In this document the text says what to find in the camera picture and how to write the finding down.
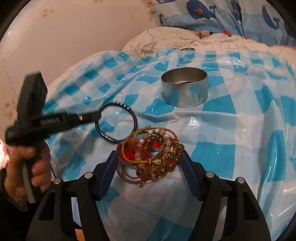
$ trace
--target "wall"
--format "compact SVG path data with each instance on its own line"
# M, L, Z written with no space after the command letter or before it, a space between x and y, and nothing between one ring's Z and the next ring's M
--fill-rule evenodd
M0 138L16 117L24 76L40 70L47 85L68 67L103 50L121 50L159 26L148 0L32 0L0 42Z

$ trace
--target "beaded bracelet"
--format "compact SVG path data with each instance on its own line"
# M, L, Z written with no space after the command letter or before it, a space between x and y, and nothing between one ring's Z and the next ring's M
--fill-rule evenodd
M173 131L162 127L144 127L118 144L117 173L126 182L140 186L157 181L179 165L179 154L182 150L184 145L179 143ZM137 176L130 176L126 168L136 169Z

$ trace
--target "screw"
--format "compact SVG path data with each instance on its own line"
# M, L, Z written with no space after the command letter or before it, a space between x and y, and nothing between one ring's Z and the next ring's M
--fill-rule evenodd
M62 180L61 180L60 178L57 178L57 179L54 180L54 184L60 184L61 181L62 181Z
M208 178L213 178L213 177L215 176L215 174L212 173L212 172L207 172L205 175L206 175Z
M84 174L84 177L87 179L92 178L92 172L87 172L86 174Z
M242 178L242 177L239 177L237 179L237 181L240 183L240 184L243 184L245 182L245 180Z

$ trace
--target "plastic sheet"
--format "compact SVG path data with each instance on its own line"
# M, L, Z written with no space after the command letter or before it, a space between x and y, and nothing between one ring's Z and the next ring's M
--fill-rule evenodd
M160 76L176 67L208 73L209 97L192 108L168 105ZM193 161L222 178L244 177L266 217L272 240L296 210L296 88L286 61L259 52L181 52L164 49L139 59L109 51L87 59L50 87L45 111L87 112L116 100L131 106L139 127L173 130ZM132 118L110 109L102 131L113 137L128 132ZM48 140L58 177L79 178L106 161L115 145L103 140L94 124L53 135ZM215 240L225 217L225 200ZM190 193L179 168L139 188L115 174L97 204L111 240L186 240L201 203ZM79 213L73 199L73 216Z

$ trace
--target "person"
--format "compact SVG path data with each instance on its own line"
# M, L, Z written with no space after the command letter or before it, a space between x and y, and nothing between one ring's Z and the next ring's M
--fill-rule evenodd
M10 156L0 176L0 239L5 241L26 240L27 233L37 210L37 204L27 200L26 189L22 181L21 162L35 156L34 147L17 146ZM41 158L33 165L31 179L35 187L46 191L51 185L49 147L44 142Z

